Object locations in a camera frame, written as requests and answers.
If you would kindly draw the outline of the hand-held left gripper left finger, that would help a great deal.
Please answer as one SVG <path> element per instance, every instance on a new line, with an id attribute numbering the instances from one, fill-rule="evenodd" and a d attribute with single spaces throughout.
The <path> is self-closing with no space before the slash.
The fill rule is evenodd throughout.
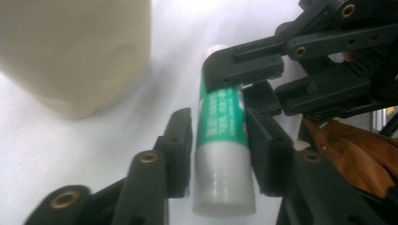
<path id="1" fill-rule="evenodd" d="M 189 193 L 191 110 L 173 112 L 151 150 L 137 154 L 124 180 L 112 225 L 169 225 L 169 201 Z"/>

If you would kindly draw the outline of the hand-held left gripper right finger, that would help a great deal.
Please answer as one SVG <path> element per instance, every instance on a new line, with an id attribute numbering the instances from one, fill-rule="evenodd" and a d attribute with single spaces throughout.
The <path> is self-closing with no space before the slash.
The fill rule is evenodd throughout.
<path id="1" fill-rule="evenodd" d="M 270 114 L 249 108 L 246 123 L 260 192 L 283 199 L 276 225 L 398 225 L 398 187 L 384 199 L 356 189 L 312 147 L 295 150 Z"/>

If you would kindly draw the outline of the green white glue stick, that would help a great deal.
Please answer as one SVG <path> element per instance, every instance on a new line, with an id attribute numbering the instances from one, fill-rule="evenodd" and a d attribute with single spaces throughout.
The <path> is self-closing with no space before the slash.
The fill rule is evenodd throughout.
<path id="1" fill-rule="evenodd" d="M 246 114 L 238 86 L 209 93 L 200 81 L 193 212 L 208 218 L 255 213 Z"/>

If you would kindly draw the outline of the beige square pen holder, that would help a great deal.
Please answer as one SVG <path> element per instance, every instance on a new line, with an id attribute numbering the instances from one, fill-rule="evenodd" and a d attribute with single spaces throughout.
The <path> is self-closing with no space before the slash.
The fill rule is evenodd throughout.
<path id="1" fill-rule="evenodd" d="M 0 72 L 82 118 L 148 68 L 151 0 L 0 0 Z"/>

